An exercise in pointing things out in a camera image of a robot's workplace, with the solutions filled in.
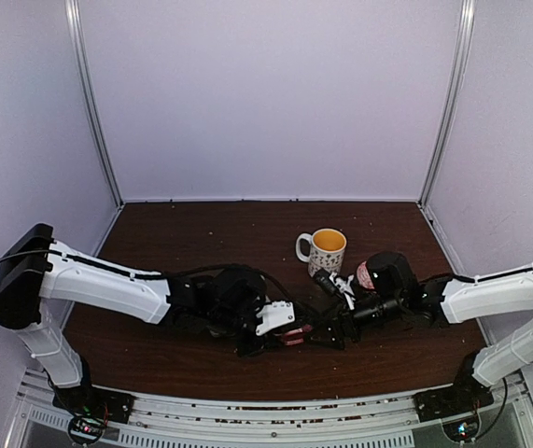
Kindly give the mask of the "rose gold wire glasses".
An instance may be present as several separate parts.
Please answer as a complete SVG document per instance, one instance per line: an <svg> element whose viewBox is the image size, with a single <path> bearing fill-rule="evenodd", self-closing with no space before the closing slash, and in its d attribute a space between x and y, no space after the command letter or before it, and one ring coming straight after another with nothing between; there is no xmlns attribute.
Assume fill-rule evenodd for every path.
<svg viewBox="0 0 533 448"><path fill-rule="evenodd" d="M279 339L284 346L293 346L305 343L306 338L312 332L313 327L305 325L298 329L293 329L283 333Z"/></svg>

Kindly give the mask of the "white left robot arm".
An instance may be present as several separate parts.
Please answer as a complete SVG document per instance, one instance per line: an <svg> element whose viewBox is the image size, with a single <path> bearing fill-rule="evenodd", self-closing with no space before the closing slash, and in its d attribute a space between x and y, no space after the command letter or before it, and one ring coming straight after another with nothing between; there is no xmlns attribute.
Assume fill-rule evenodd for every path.
<svg viewBox="0 0 533 448"><path fill-rule="evenodd" d="M135 317L147 324L238 337L251 351L296 320L289 301L271 301L266 276L252 268L217 268L217 275L140 271L80 253L34 225L0 258L0 326L12 329L51 383L82 414L101 407L84 359L47 308L72 301Z"/></svg>

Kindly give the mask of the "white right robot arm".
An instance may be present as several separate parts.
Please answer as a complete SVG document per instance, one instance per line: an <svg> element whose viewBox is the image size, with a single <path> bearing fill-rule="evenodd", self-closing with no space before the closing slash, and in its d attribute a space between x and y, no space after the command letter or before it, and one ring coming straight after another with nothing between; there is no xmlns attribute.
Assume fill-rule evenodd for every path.
<svg viewBox="0 0 533 448"><path fill-rule="evenodd" d="M488 315L533 311L533 262L487 276L437 275L417 282L407 259L382 252L366 262L372 282L364 287L355 276L343 278L323 267L312 277L331 296L343 301L327 326L331 340L356 339L360 329L400 316L423 325L460 324ZM533 318L497 343L473 354L466 374L446 391L446 404L465 412L482 395L482 386L533 363Z"/></svg>

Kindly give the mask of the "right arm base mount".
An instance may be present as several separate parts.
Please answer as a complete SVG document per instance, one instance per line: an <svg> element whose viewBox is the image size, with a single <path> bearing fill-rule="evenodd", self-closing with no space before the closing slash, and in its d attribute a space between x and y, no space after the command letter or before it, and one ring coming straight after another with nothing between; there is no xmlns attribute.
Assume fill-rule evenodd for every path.
<svg viewBox="0 0 533 448"><path fill-rule="evenodd" d="M480 410L494 403L489 388L449 385L418 392L414 407L421 423L439 420L451 442L473 442L482 433Z"/></svg>

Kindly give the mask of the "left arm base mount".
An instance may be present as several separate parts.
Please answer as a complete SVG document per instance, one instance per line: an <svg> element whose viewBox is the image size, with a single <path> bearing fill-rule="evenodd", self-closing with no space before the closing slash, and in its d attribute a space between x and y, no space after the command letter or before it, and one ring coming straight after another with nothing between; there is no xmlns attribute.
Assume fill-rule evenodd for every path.
<svg viewBox="0 0 533 448"><path fill-rule="evenodd" d="M52 404L67 411L71 419L67 435L78 445L98 442L110 423L127 424L133 410L131 394L92 387L56 388Z"/></svg>

